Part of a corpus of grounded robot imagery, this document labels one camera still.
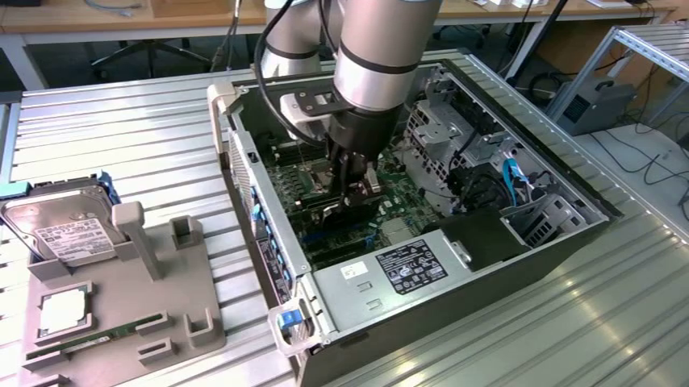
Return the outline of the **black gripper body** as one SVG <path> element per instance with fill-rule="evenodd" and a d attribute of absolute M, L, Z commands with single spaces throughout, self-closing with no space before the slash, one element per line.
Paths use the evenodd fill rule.
<path fill-rule="evenodd" d="M 375 161 L 391 142 L 400 112 L 400 105 L 383 111 L 358 107 L 335 111 L 327 129 L 328 160 L 338 162 L 344 155 L 355 154 Z"/>

